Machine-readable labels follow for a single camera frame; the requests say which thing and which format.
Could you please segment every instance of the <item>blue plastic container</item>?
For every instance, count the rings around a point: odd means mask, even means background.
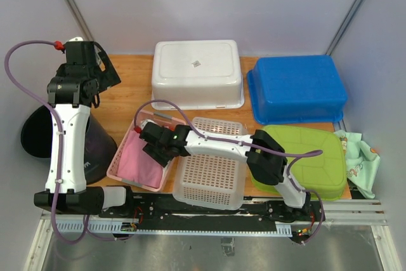
[[[252,112],[262,125],[343,118],[347,93],[330,56],[260,58],[247,78]]]

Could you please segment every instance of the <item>red connector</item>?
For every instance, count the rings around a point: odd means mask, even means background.
[[[58,51],[65,51],[65,47],[63,46],[63,44],[60,41],[55,41],[55,46],[54,48]]]

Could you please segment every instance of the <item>mint green cloth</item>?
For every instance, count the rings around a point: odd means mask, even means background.
[[[343,145],[347,166],[347,178],[351,180],[367,199],[375,198],[372,186],[375,181],[381,157],[368,144],[361,140],[361,133],[336,131]]]

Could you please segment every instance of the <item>pink basket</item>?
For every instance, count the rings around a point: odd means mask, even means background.
[[[158,112],[152,113],[152,112],[149,112],[149,111],[141,110],[141,112],[140,112],[140,114],[138,116],[137,125],[139,125],[145,119],[153,120],[155,123],[157,123],[157,124],[159,124],[161,126],[168,127],[170,129],[174,129],[175,126],[179,125],[179,124],[182,124],[182,125],[186,124],[185,121],[179,120],[179,119],[171,117],[171,116],[167,116],[165,114],[160,114]],[[161,179],[161,181],[159,183],[158,188],[149,187],[148,185],[142,185],[140,183],[130,181],[130,180],[127,180],[127,179],[123,179],[123,178],[117,176],[122,151],[124,150],[124,146],[126,144],[128,134],[133,129],[134,129],[134,121],[131,122],[131,124],[130,124],[127,132],[126,132],[126,135],[122,139],[122,142],[121,142],[119,148],[117,149],[117,152],[114,155],[113,161],[110,163],[110,166],[107,169],[107,176],[109,178],[117,180],[117,181],[121,181],[121,182],[130,184],[130,185],[134,185],[136,187],[144,188],[145,190],[150,190],[152,192],[160,192],[165,186],[166,180],[167,180],[167,178],[169,176],[169,172],[170,172],[170,170],[172,168],[173,160],[165,168],[162,168],[162,170],[163,170],[162,179]]]

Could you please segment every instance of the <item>wooden table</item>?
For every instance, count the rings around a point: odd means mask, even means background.
[[[129,124],[133,120],[137,108],[151,99],[151,76],[154,57],[152,55],[110,55],[110,59],[119,73],[122,82],[120,85],[110,88],[108,91],[101,94],[100,107],[92,109],[92,113],[119,145],[129,127]],[[188,110],[185,111],[187,116],[190,119],[193,119],[194,117],[209,117],[213,119],[241,122],[246,126],[250,133],[254,133],[255,129],[261,128],[262,125],[258,124],[252,116],[251,101],[249,98],[246,78],[247,72],[254,67],[257,59],[257,57],[241,58],[241,70],[244,76],[244,93],[246,97],[246,102],[241,108],[231,110]],[[145,107],[145,110],[153,111],[153,108],[149,105]],[[162,112],[173,117],[181,118],[179,113],[173,110]],[[334,131],[333,125],[330,122],[295,125]],[[163,192],[172,192],[176,167],[177,162],[174,163]],[[106,177],[94,185],[125,185],[125,183]],[[146,190],[142,188],[132,188],[135,191],[146,192]],[[269,193],[262,192],[254,187],[251,182],[248,168],[244,194],[246,196],[270,196]],[[344,191],[342,198],[351,199],[348,187]]]

